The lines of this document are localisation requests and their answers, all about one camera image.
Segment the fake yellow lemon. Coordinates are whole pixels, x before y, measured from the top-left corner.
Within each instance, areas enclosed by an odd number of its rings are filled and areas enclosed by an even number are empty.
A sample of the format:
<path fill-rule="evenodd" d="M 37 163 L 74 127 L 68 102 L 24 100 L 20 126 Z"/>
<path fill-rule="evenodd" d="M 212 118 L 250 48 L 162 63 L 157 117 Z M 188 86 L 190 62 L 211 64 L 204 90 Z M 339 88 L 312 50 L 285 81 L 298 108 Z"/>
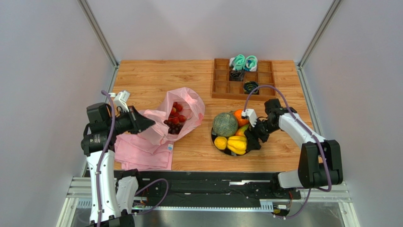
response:
<path fill-rule="evenodd" d="M 214 140 L 214 145 L 219 150 L 225 150 L 227 148 L 227 143 L 227 138 L 222 136 L 218 136 Z"/>

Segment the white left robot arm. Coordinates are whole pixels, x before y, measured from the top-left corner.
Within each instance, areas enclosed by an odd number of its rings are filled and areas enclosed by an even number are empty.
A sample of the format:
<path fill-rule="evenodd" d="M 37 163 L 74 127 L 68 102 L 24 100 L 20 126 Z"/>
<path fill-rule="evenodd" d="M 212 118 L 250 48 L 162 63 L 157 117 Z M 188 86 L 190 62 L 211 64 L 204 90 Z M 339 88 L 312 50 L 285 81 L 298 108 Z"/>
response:
<path fill-rule="evenodd" d="M 137 170 L 125 171 L 114 178 L 114 144 L 125 132 L 138 134 L 155 124 L 141 115 L 133 106 L 115 115 L 107 103 L 87 107 L 89 123 L 83 132 L 81 147 L 90 172 L 92 206 L 91 227 L 133 227 L 131 207 L 139 184 Z"/>

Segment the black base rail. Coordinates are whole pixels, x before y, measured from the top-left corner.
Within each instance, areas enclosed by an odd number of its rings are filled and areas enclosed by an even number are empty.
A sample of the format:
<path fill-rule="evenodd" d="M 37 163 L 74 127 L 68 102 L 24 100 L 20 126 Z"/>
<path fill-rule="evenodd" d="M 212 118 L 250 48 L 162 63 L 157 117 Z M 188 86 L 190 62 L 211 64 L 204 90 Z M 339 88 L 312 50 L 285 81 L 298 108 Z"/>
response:
<path fill-rule="evenodd" d="M 259 208 L 260 200 L 300 200 L 296 190 L 274 192 L 268 172 L 185 172 L 142 171 L 136 174 L 139 187 L 163 178 L 144 192 L 137 193 L 136 200 L 144 199 L 146 205 L 160 207 L 191 208 Z"/>

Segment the black patterned rolled sock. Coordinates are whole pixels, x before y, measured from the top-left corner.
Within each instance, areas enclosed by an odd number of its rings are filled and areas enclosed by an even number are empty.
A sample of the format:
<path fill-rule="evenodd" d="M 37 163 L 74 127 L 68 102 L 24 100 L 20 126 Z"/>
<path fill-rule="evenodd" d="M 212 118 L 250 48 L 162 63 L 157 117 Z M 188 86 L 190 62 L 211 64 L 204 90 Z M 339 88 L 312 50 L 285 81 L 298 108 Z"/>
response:
<path fill-rule="evenodd" d="M 244 81 L 245 71 L 244 70 L 230 70 L 229 71 L 229 81 L 241 82 Z"/>

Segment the pink plastic bag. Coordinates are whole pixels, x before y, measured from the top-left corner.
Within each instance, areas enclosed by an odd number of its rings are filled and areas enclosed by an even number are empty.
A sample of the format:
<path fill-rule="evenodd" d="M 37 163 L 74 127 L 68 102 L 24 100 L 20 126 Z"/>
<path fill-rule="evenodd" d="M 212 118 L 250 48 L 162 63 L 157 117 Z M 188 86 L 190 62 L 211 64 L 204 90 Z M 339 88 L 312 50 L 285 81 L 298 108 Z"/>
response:
<path fill-rule="evenodd" d="M 182 113 L 187 118 L 177 135 L 169 134 L 168 126 L 164 124 L 171 113 L 174 102 L 183 106 Z M 168 141 L 178 141 L 200 126 L 205 114 L 205 104 L 194 90 L 182 87 L 168 91 L 163 102 L 155 110 L 141 110 L 140 113 L 154 120 L 155 124 L 138 136 L 153 145 L 162 145 Z"/>

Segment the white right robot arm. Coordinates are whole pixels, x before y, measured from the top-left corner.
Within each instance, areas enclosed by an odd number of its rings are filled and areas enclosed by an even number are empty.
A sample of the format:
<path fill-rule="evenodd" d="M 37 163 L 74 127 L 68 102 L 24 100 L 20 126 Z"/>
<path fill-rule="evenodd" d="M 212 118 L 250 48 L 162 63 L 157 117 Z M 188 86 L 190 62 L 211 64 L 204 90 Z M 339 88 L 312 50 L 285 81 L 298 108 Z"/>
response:
<path fill-rule="evenodd" d="M 247 151 L 259 150 L 271 133 L 287 133 L 300 148 L 298 168 L 275 174 L 273 182 L 281 189 L 304 188 L 330 191 L 343 182 L 341 147 L 314 132 L 291 107 L 282 107 L 278 99 L 264 104 L 266 118 L 257 117 L 255 110 L 245 109 L 241 117 L 250 123 L 244 132 Z"/>

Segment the dark blue yellow rolled sock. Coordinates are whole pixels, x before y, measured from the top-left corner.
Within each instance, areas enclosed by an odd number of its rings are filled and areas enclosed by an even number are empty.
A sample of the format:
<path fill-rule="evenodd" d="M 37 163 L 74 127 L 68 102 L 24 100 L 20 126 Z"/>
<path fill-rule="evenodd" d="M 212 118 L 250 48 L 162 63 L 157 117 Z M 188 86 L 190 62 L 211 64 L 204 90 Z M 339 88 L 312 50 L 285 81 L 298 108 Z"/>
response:
<path fill-rule="evenodd" d="M 253 94 L 253 95 L 258 95 L 259 94 L 259 84 L 256 81 L 247 81 L 243 85 L 243 90 L 244 94 Z"/>

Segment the black rimmed plate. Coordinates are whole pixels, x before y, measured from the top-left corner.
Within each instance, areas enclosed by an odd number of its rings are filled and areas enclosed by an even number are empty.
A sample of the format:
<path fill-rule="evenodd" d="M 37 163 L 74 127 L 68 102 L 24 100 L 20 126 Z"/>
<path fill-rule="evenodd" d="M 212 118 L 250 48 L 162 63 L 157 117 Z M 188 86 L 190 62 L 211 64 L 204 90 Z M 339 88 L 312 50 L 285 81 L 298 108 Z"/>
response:
<path fill-rule="evenodd" d="M 249 153 L 252 150 L 245 136 L 245 132 L 249 127 L 249 124 L 240 127 L 235 135 L 230 137 L 219 136 L 213 129 L 211 129 L 211 140 L 214 147 L 224 154 L 235 157 Z"/>

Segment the pink folded cloth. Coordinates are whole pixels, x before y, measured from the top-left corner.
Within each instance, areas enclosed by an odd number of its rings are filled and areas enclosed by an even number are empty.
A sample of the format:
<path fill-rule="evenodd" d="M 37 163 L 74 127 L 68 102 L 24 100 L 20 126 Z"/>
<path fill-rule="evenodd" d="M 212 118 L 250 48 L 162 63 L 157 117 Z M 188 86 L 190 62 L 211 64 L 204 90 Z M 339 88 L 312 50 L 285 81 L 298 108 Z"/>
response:
<path fill-rule="evenodd" d="M 171 170 L 174 143 L 153 145 L 138 135 L 122 134 L 117 136 L 115 160 L 122 169 L 139 171 Z"/>

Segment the teal white rolled sock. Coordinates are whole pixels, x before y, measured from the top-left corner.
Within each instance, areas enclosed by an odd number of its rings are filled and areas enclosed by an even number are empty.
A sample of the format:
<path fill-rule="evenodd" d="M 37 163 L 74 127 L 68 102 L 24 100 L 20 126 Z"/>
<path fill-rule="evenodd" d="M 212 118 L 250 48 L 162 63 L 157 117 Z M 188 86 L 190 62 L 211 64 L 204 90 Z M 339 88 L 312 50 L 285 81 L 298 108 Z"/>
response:
<path fill-rule="evenodd" d="M 243 70 L 245 66 L 245 56 L 239 54 L 229 59 L 229 67 L 232 70 Z"/>

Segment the wooden compartment tray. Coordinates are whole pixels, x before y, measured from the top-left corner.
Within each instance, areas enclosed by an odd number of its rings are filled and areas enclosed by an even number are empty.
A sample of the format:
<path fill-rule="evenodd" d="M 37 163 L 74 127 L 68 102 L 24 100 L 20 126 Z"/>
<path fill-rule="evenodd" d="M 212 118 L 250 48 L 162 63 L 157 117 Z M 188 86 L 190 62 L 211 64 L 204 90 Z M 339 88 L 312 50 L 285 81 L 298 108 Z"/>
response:
<path fill-rule="evenodd" d="M 229 81 L 229 59 L 215 59 L 211 97 L 220 99 L 246 100 L 249 94 L 244 94 L 243 85 L 247 81 L 256 81 L 259 86 L 270 85 L 275 87 L 272 61 L 259 60 L 257 71 L 246 71 L 244 81 Z"/>

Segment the fake yellow bell pepper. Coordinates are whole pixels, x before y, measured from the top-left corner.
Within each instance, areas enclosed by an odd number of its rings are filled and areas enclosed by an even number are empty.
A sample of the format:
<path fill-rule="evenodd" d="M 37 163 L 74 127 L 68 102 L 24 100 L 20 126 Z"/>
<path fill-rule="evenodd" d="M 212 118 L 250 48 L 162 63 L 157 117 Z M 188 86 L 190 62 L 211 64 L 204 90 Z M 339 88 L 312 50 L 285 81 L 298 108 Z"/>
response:
<path fill-rule="evenodd" d="M 228 138 L 227 148 L 237 155 L 244 155 L 246 153 L 246 145 L 246 137 L 232 136 Z"/>

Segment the fake green orange mango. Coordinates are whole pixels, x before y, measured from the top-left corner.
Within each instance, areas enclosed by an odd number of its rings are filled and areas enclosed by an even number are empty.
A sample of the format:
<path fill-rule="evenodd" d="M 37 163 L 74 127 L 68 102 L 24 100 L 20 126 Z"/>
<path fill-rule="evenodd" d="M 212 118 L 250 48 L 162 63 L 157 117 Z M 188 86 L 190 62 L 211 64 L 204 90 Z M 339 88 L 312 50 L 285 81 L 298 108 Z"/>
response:
<path fill-rule="evenodd" d="M 245 136 L 245 131 L 248 130 L 249 126 L 250 126 L 250 124 L 246 124 L 246 125 L 240 127 L 240 128 L 236 131 L 235 136 L 246 137 L 246 136 Z"/>

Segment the fake green netted melon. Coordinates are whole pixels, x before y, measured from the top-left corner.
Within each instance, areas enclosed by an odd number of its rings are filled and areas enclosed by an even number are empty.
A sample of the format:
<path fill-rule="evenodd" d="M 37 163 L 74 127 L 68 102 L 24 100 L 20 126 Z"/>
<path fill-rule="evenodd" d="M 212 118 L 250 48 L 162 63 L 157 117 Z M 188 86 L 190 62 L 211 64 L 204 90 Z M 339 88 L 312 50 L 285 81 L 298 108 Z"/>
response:
<path fill-rule="evenodd" d="M 232 113 L 220 113 L 214 117 L 212 128 L 218 136 L 231 137 L 238 129 L 238 122 Z"/>

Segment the fake dark grapes bunch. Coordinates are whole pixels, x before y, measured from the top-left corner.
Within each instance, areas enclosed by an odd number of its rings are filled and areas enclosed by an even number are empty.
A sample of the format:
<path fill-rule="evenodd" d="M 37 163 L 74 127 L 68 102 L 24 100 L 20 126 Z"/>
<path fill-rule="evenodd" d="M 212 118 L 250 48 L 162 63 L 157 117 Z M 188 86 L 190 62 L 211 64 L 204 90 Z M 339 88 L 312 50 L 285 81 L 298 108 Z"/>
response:
<path fill-rule="evenodd" d="M 165 120 L 164 124 L 169 127 L 168 133 L 173 135 L 178 135 L 183 128 L 183 125 L 179 122 L 175 123 L 169 120 Z"/>

